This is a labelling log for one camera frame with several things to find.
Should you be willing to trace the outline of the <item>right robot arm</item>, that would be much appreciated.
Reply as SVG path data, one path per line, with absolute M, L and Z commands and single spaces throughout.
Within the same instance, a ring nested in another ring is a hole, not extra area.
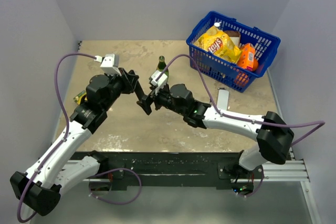
M 152 112 L 151 105 L 156 110 L 164 107 L 181 115 L 191 127 L 229 131 L 256 141 L 254 147 L 242 151 L 234 165 L 234 173 L 239 178 L 246 178 L 265 162 L 284 164 L 294 137 L 275 112 L 246 115 L 217 110 L 214 105 L 196 100 L 184 84 L 165 85 L 159 91 L 153 89 L 148 95 L 142 95 L 137 104 L 146 114 Z

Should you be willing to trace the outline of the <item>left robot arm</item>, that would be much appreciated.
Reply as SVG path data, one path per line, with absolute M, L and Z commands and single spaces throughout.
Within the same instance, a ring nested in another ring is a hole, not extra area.
M 10 184 L 21 205 L 46 216 L 72 186 L 87 177 L 103 178 L 108 174 L 108 158 L 96 151 L 87 154 L 73 172 L 66 172 L 63 167 L 105 121 L 107 111 L 119 96 L 134 93 L 139 87 L 139 76 L 133 70 L 119 70 L 120 74 L 92 77 L 86 87 L 86 101 L 66 118 L 68 122 L 60 136 L 27 171 L 11 176 Z

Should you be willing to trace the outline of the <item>black remote control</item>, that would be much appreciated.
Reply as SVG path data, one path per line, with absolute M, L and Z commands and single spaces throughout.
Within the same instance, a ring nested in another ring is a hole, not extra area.
M 134 86 L 134 92 L 135 95 L 137 96 L 138 101 L 136 102 L 138 105 L 143 103 L 143 100 L 146 98 L 143 89 L 139 83 L 139 81 L 136 82 L 135 86 Z

